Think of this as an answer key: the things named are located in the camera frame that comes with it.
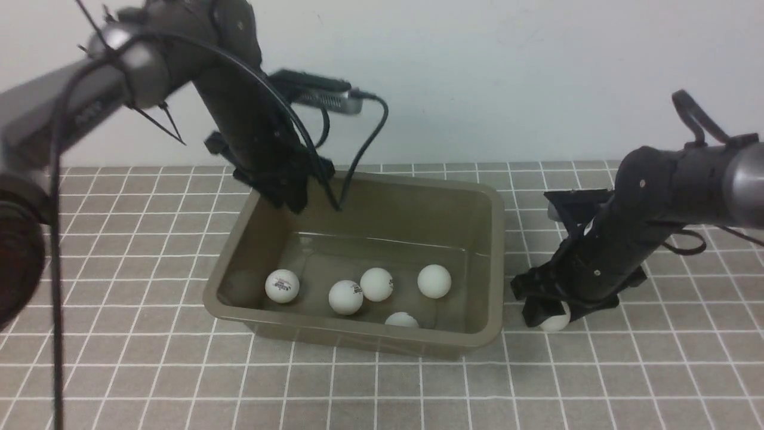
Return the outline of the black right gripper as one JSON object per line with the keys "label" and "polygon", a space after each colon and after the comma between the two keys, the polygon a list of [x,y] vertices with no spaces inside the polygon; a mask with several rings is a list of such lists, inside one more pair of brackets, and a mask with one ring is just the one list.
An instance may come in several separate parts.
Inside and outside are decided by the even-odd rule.
{"label": "black right gripper", "polygon": [[618,308],[619,294],[629,288],[636,288],[647,280],[646,272],[636,268],[619,283],[609,296],[603,299],[583,299],[571,292],[567,283],[554,272],[554,264],[546,262],[542,266],[516,275],[510,282],[514,297],[524,300],[522,315],[529,328],[540,328],[542,323],[554,317],[569,316],[569,322],[578,321],[597,311]]}

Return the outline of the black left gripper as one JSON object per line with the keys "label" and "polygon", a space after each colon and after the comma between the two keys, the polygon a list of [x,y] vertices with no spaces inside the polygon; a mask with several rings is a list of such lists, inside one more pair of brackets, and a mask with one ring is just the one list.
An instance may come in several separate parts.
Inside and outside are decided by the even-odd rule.
{"label": "black left gripper", "polygon": [[233,177],[275,207],[301,213],[308,204],[308,179],[319,178],[310,152],[283,122],[226,121],[204,141],[212,155],[234,167]]}

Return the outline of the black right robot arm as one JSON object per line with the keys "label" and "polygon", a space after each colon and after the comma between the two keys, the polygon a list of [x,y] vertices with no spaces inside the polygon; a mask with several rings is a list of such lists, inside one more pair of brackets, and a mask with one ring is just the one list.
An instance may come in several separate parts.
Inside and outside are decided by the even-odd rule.
{"label": "black right robot arm", "polygon": [[696,224],[762,229],[763,145],[756,134],[682,150],[641,147],[620,163],[614,188],[544,195],[568,236],[542,266],[513,278],[523,320],[539,327],[571,311],[576,321],[616,308],[647,279],[642,264]]}

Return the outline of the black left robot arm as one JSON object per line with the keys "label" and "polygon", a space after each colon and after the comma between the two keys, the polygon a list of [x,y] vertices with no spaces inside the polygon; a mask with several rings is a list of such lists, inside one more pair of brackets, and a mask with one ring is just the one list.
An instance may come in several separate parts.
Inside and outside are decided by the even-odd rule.
{"label": "black left robot arm", "polygon": [[254,9],[246,1],[147,1],[119,10],[85,58],[2,93],[2,326],[35,295],[45,265],[42,226],[58,216],[43,173],[118,109],[161,105],[193,84],[223,151],[247,185],[294,213],[307,180],[332,161],[298,139],[290,97],[262,73]]}

